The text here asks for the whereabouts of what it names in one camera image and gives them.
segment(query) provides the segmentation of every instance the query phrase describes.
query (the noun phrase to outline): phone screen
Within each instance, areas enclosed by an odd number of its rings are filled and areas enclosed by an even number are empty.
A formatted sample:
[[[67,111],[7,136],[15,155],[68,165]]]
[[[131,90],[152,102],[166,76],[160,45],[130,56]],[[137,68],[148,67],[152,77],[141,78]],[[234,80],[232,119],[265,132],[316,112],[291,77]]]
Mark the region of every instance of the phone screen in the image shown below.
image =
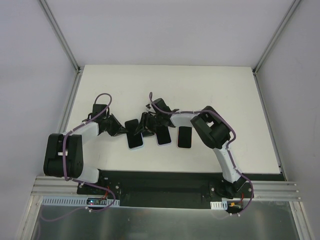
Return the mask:
[[[156,128],[156,142],[159,146],[171,143],[171,137],[167,126],[158,126]]]
[[[192,127],[180,126],[178,130],[178,148],[190,149],[192,138]]]
[[[139,124],[138,119],[132,119],[124,123],[125,128],[128,130],[126,138],[128,140],[128,146],[130,149],[136,149],[144,145],[142,134],[138,133],[134,135],[134,132]]]

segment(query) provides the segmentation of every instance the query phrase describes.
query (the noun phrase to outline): white wall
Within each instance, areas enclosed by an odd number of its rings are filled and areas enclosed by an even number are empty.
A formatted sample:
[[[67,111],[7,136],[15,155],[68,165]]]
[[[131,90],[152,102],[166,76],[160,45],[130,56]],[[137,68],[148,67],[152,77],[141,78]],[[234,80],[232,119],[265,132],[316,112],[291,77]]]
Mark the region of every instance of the white wall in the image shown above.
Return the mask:
[[[320,238],[320,1],[304,0],[258,73],[280,158]]]
[[[254,67],[293,0],[48,0],[79,64]]]
[[[15,239],[75,77],[36,0],[0,1],[0,239]]]

